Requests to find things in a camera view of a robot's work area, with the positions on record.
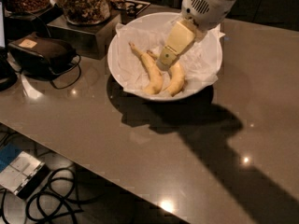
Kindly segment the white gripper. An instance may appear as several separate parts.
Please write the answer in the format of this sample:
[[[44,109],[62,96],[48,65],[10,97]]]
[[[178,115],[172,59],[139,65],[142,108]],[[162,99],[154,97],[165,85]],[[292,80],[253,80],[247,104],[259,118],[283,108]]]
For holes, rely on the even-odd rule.
[[[182,17],[169,23],[169,33],[158,56],[157,64],[167,71],[187,50],[199,30],[215,28],[225,18],[233,5],[233,0],[183,0]]]

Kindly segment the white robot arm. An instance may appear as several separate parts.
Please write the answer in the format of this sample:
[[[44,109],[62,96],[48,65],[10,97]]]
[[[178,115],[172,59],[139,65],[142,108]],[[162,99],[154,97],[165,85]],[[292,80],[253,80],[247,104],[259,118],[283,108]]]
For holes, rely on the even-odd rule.
[[[200,36],[218,26],[236,0],[182,0],[180,18],[174,23],[157,59],[166,71]]]

